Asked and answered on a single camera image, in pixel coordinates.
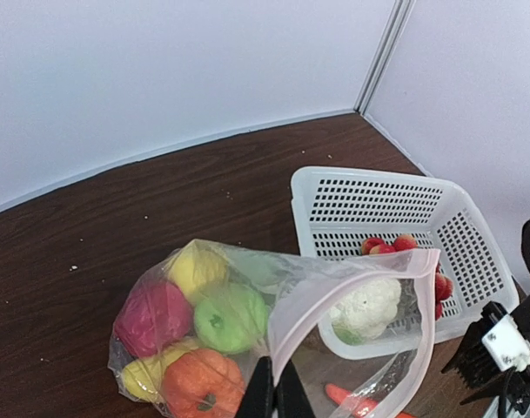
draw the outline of green leaf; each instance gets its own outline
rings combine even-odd
[[[335,325],[332,325],[332,329],[334,330],[336,336],[349,346],[359,346],[364,342],[363,338],[361,338],[361,335],[355,331],[350,331],[347,328],[337,327]]]

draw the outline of wooden floor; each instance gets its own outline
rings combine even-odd
[[[159,416],[120,396],[106,368],[129,289],[193,238],[298,253],[289,185],[305,165],[419,173],[349,115],[127,165],[1,213],[0,417]],[[488,402],[459,407],[467,391],[439,374],[457,345],[435,348],[406,412],[483,415]]]

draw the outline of plastic bag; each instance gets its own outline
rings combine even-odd
[[[438,250],[343,261],[194,240],[147,271],[117,316],[120,393],[174,418],[233,417],[261,356],[292,358],[317,417],[395,416],[434,343]]]

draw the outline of orange carrot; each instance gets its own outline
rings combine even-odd
[[[378,403],[373,399],[358,397],[352,394],[349,390],[339,388],[332,383],[327,383],[325,386],[326,395],[337,405],[341,405],[348,396],[352,396],[352,402],[349,403],[349,409],[355,409],[352,415],[356,418],[362,418],[367,416],[371,411],[377,407]],[[397,415],[397,418],[415,418],[412,415],[401,412]]]

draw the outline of white wall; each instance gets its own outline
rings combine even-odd
[[[393,1],[0,2],[0,210],[124,160],[350,111]]]
[[[525,288],[530,218],[530,0],[419,0],[366,116],[464,186]]]

